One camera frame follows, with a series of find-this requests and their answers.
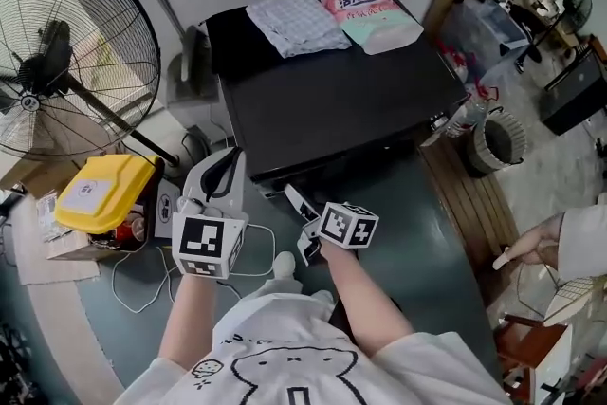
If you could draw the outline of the small standing fan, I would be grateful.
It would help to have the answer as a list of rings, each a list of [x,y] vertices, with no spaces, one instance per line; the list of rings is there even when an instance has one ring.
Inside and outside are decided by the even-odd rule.
[[[514,62],[517,70],[520,73],[524,72],[526,60],[540,64],[543,60],[540,45],[555,35],[561,36],[561,44],[565,48],[573,49],[575,45],[569,43],[567,39],[577,36],[578,32],[589,20],[592,9],[592,0],[562,0],[562,10],[551,20],[542,20],[537,13],[531,12],[531,15],[535,19],[533,27],[527,23],[523,23],[523,25],[526,28],[530,28],[532,41]]]

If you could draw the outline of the brown wooden chair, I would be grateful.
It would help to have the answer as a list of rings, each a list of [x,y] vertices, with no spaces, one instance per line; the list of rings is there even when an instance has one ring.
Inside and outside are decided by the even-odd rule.
[[[507,314],[493,333],[502,385],[512,400],[540,405],[571,366],[573,328]]]

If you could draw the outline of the pink and green packet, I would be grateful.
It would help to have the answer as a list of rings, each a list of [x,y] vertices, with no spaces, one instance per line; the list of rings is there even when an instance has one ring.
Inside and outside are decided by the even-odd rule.
[[[367,55],[416,42],[424,28],[394,0],[320,0]]]

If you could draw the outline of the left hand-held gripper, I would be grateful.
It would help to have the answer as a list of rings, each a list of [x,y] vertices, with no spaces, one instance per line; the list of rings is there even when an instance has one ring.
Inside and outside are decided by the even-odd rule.
[[[193,166],[172,218],[172,256],[184,275],[227,279],[244,245],[245,152],[229,147]]]

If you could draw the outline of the wooden plank platform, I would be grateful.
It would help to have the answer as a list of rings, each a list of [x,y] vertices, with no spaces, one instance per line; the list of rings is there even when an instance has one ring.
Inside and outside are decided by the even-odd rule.
[[[510,285],[515,264],[500,270],[492,262],[520,233],[495,175],[484,175],[469,162],[469,138],[442,137],[418,146],[433,187],[468,258],[485,306]]]

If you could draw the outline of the clear red-label water bottle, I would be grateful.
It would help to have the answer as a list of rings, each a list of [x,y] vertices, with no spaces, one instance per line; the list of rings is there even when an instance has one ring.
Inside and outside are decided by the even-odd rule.
[[[484,119],[488,106],[489,102],[483,99],[467,100],[449,119],[445,129],[446,136],[458,138],[466,134]]]

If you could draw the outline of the person's left forearm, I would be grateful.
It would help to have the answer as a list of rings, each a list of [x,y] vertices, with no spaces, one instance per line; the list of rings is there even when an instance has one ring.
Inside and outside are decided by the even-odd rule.
[[[158,356],[192,369],[212,350],[217,284],[184,275],[159,346]]]

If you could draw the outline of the yellow lidded bin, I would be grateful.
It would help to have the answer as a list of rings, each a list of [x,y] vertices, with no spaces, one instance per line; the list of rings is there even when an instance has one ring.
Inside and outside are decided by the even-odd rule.
[[[136,250],[147,239],[163,175],[158,156],[92,156],[58,197],[55,219],[93,245]]]

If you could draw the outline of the cardboard box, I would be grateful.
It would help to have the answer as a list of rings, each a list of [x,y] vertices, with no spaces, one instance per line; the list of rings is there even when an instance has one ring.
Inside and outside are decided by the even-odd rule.
[[[102,234],[90,234],[54,226],[43,232],[48,260],[99,261],[121,252],[132,252],[143,243],[130,227],[120,227]]]

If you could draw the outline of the checkered cloth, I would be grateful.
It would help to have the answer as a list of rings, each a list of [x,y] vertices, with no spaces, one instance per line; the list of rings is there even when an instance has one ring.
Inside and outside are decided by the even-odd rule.
[[[264,0],[246,6],[246,13],[283,59],[351,47],[319,0]]]

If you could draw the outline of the person's white printed shirt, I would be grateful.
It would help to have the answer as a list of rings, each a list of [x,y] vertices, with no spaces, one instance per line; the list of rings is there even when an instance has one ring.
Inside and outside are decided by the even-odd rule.
[[[367,357],[330,323],[326,299],[266,288],[224,315],[191,369],[157,358],[115,405],[511,405],[454,332]]]

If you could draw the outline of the person's white shoe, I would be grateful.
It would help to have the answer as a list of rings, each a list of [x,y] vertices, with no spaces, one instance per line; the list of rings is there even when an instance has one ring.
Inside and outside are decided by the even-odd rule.
[[[281,251],[272,264],[273,278],[276,280],[293,280],[296,269],[295,256],[290,251]]]

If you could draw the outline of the large black floor fan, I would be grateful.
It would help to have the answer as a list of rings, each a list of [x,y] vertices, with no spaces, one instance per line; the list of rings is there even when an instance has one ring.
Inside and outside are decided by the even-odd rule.
[[[0,151],[64,160],[133,138],[161,81],[160,47],[139,0],[0,0]]]

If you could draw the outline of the black cloth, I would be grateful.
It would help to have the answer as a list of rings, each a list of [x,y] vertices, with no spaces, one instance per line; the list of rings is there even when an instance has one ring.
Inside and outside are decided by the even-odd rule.
[[[206,20],[212,72],[241,80],[284,62],[275,46],[250,19],[246,8],[226,10]]]

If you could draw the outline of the grey dustpan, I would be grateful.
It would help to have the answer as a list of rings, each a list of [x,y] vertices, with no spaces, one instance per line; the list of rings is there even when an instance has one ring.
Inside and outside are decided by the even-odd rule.
[[[198,27],[189,26],[186,29],[182,51],[170,61],[166,79],[166,99],[169,104],[217,99],[208,37]]]

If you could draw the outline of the clear plastic storage box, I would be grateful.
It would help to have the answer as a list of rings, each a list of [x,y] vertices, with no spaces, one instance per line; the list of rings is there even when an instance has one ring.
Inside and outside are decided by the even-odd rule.
[[[520,54],[530,44],[526,31],[493,0],[454,2],[445,30],[463,51],[473,53],[485,66]]]

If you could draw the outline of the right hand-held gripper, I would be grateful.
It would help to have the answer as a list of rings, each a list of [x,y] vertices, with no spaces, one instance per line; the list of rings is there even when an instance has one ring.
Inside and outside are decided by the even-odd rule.
[[[379,217],[361,206],[328,202],[322,214],[315,209],[298,189],[286,184],[284,194],[291,206],[307,223],[297,242],[303,263],[315,266],[321,262],[321,242],[326,241],[342,249],[358,250],[370,246]]]

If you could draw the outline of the black table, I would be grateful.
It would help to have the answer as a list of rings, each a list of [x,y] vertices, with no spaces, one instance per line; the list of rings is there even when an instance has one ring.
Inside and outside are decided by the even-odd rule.
[[[377,55],[352,45],[241,80],[216,76],[248,177],[267,198],[335,160],[407,137],[466,97],[428,34]]]

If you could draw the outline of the white sign card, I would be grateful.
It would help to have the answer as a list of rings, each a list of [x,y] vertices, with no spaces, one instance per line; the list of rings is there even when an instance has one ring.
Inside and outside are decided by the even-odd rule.
[[[177,202],[181,191],[172,182],[162,178],[158,184],[154,219],[154,237],[171,239],[172,218],[178,212]]]

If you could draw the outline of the grey waste basket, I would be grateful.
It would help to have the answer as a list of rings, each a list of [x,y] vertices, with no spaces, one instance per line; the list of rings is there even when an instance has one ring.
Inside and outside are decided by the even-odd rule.
[[[521,122],[502,106],[489,111],[472,130],[467,159],[481,175],[501,171],[524,162],[527,137]]]

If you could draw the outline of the person's right forearm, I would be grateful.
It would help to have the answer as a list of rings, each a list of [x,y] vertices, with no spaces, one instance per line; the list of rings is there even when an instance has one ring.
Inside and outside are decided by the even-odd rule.
[[[328,264],[358,347],[367,356],[414,333],[410,322],[353,252],[322,239],[321,255]]]

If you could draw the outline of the black cabinet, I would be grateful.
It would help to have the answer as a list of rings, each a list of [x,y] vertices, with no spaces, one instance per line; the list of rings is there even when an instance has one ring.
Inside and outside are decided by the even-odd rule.
[[[607,67],[588,51],[549,83],[539,101],[541,122],[560,136],[607,107]]]

